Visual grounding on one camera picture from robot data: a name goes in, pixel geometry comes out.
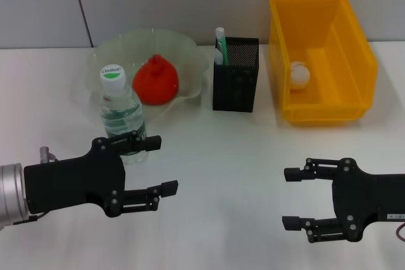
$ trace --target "table surface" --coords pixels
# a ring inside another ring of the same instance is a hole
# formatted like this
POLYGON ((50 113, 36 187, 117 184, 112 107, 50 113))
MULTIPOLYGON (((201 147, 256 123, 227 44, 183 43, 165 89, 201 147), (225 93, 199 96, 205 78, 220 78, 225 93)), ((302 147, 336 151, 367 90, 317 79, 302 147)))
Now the table surface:
MULTIPOLYGON (((359 243, 310 244, 285 231, 283 215, 334 217, 329 181, 286 183, 283 170, 307 157, 353 157, 369 173, 405 173, 405 42, 374 42, 379 61, 373 109, 339 128, 294 128, 280 119, 268 83, 266 46, 253 113, 211 109, 213 67, 201 98, 147 124, 159 151, 128 166, 126 188, 177 179, 157 212, 107 218, 94 205, 54 211, 0 232, 7 270, 402 269, 399 223, 374 223, 359 243)), ((210 62, 214 48, 201 47, 210 62)), ((104 135, 84 85, 92 49, 0 51, 0 160, 39 162, 85 154, 104 135)))

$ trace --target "plastic bottle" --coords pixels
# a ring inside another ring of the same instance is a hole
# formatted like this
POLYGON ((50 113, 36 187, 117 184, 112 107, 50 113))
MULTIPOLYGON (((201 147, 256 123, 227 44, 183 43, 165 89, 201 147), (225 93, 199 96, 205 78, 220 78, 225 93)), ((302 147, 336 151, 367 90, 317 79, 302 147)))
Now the plastic bottle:
MULTIPOLYGON (((138 95, 127 83, 125 70, 117 64, 109 64, 100 71, 100 80, 104 87, 101 118, 108 137, 136 131, 140 138, 145 138, 142 104, 138 95)), ((140 161, 146 153, 146 151, 140 151, 127 155, 136 154, 135 161, 140 161)))

